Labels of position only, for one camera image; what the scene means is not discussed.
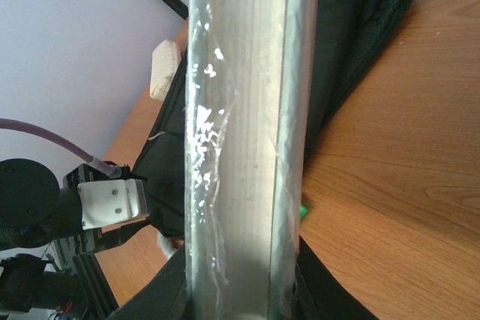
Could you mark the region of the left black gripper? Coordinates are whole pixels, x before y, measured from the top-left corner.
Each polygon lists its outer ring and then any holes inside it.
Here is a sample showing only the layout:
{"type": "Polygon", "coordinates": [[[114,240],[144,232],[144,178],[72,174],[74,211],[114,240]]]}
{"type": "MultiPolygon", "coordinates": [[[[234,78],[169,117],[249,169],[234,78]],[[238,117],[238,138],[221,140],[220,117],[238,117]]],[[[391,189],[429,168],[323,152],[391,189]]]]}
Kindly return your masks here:
{"type": "Polygon", "coordinates": [[[82,254],[99,253],[120,247],[149,222],[135,222],[103,232],[102,229],[84,230],[79,225],[59,226],[53,233],[53,246],[58,260],[69,260],[82,254]]]}

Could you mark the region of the grey square book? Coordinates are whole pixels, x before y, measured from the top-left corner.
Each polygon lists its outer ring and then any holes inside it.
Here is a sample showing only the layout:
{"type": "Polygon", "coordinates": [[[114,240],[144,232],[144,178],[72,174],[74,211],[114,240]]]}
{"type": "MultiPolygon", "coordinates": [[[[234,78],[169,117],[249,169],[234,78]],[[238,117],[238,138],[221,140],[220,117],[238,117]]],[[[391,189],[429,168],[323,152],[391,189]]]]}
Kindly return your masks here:
{"type": "Polygon", "coordinates": [[[190,0],[186,279],[194,319],[291,319],[317,0],[190,0]]]}

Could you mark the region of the black student backpack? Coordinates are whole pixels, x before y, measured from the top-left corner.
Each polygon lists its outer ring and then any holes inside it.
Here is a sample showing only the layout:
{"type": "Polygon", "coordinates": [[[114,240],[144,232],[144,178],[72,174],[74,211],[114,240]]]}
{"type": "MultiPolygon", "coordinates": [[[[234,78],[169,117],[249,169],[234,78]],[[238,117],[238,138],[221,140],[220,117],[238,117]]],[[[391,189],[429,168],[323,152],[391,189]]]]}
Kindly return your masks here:
{"type": "MultiPolygon", "coordinates": [[[[342,107],[398,30],[413,0],[318,0],[304,160],[323,128],[342,107]]],[[[172,88],[133,170],[147,179],[152,225],[179,238],[184,225],[186,66],[173,73],[172,88]]],[[[189,319],[185,253],[179,250],[153,280],[112,319],[189,319]]],[[[298,319],[372,319],[372,312],[330,273],[305,241],[299,244],[294,309],[298,319]]]]}

